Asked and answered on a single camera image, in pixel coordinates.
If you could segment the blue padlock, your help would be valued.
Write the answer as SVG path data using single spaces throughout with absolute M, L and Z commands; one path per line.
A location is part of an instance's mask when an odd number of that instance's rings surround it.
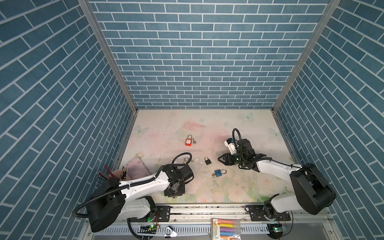
M 212 173 L 212 178 L 218 178 L 218 177 L 221 177 L 221 176 L 225 175 L 226 173 L 227 173 L 227 170 L 225 170 L 225 169 L 215 170 L 215 171 Z

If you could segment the black padlock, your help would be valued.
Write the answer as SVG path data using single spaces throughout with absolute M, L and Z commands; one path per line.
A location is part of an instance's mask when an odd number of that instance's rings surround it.
M 207 166 L 212 163 L 211 160 L 208 157 L 205 157 L 204 160 L 205 160 L 205 163 L 206 163 Z

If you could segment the red padlock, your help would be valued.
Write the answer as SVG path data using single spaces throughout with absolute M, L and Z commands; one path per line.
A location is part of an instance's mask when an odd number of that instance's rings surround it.
M 186 138 L 185 145 L 186 146 L 191 146 L 192 144 L 193 144 L 193 136 L 192 135 L 188 135 L 187 138 Z

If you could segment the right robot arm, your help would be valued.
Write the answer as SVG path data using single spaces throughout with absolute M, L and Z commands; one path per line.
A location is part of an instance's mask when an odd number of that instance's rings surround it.
M 314 164 L 302 166 L 275 161 L 257 154 L 247 139 L 229 138 L 224 144 L 230 151 L 218 158 L 224 165 L 238 165 L 241 170 L 273 175 L 292 184 L 292 194 L 275 194 L 264 202 L 263 211 L 268 219 L 296 210 L 317 215 L 336 199 L 336 192 Z

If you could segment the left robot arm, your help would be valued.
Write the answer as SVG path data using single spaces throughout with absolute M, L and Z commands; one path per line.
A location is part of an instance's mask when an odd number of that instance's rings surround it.
M 83 203 L 72 211 L 75 218 L 89 220 L 91 231 L 100 232 L 118 219 L 155 219 L 158 207 L 152 193 L 163 192 L 166 197 L 174 198 L 185 194 L 188 183 L 194 179 L 189 166 L 191 153 L 181 153 L 177 158 L 187 157 L 185 163 L 162 165 L 150 176 L 137 180 L 118 181 L 111 177 L 103 182 Z

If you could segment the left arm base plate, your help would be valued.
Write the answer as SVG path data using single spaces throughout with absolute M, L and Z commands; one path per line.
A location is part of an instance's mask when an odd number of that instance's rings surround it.
M 151 207 L 150 212 L 143 217 L 144 222 L 168 222 L 171 214 L 171 206 Z

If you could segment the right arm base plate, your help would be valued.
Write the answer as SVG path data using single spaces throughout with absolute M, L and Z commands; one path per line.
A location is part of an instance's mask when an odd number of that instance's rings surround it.
M 278 213 L 269 205 L 246 205 L 245 211 L 250 215 L 252 222 L 261 221 L 290 221 L 289 212 Z

